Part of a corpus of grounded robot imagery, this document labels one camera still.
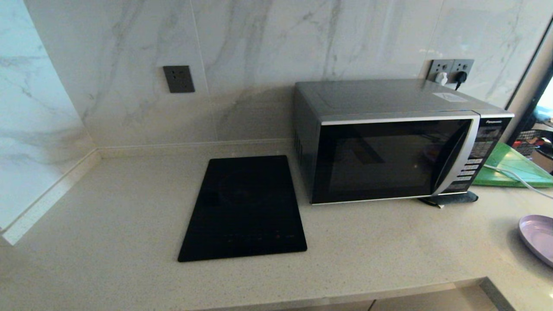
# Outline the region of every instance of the wall outlet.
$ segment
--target wall outlet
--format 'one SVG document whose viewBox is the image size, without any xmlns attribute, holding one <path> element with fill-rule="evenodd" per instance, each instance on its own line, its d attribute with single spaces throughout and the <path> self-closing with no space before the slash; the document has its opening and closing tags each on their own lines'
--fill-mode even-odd
<svg viewBox="0 0 553 311">
<path fill-rule="evenodd" d="M 435 59 L 432 61 L 432 64 L 430 65 L 430 69 L 428 70 L 428 74 L 426 75 L 426 79 L 434 82 L 436 79 L 436 75 L 440 72 L 447 73 L 447 76 L 449 77 L 449 73 L 451 71 L 451 68 L 453 67 L 453 59 Z"/>
<path fill-rule="evenodd" d="M 459 74 L 459 72 L 464 71 L 467 73 L 467 79 L 468 79 L 468 73 L 472 69 L 472 64 L 474 64 L 473 59 L 456 59 L 453 61 L 453 67 L 451 68 L 450 73 L 447 75 L 447 83 L 456 83 L 455 77 Z"/>
<path fill-rule="evenodd" d="M 163 72 L 171 93 L 192 93 L 194 83 L 189 66 L 163 66 Z"/>
</svg>

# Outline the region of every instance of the white plug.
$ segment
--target white plug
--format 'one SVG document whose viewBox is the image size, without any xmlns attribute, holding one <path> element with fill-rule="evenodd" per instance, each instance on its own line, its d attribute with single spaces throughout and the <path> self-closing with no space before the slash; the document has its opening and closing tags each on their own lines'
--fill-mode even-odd
<svg viewBox="0 0 553 311">
<path fill-rule="evenodd" d="M 440 85 L 446 85 L 447 83 L 447 72 L 439 72 L 434 79 L 436 83 Z"/>
</svg>

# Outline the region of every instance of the green cutting board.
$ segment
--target green cutting board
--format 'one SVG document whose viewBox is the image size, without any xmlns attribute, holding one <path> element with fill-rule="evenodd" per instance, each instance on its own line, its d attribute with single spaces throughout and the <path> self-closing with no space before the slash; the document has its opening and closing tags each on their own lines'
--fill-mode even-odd
<svg viewBox="0 0 553 311">
<path fill-rule="evenodd" d="M 511 170 L 533 187 L 553 187 L 553 176 L 504 143 L 497 143 L 492 154 L 486 160 L 486 164 Z M 507 177 L 496 170 L 486 167 L 480 170 L 472 184 L 482 186 L 524 187 L 518 180 Z"/>
</svg>

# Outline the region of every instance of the black glass cooktop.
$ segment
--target black glass cooktop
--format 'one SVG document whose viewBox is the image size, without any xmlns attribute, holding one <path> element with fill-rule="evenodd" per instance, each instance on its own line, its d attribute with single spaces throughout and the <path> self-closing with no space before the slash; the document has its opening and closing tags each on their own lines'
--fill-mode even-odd
<svg viewBox="0 0 553 311">
<path fill-rule="evenodd" d="M 209 161 L 179 262 L 306 250 L 286 156 Z"/>
</svg>

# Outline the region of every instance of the microwave control panel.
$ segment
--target microwave control panel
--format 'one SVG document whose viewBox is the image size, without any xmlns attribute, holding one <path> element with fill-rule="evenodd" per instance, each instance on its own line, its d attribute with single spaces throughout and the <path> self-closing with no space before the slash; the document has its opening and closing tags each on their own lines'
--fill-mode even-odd
<svg viewBox="0 0 553 311">
<path fill-rule="evenodd" d="M 471 154 L 457 178 L 443 193 L 466 192 L 499 141 L 510 118 L 481 118 Z"/>
</svg>

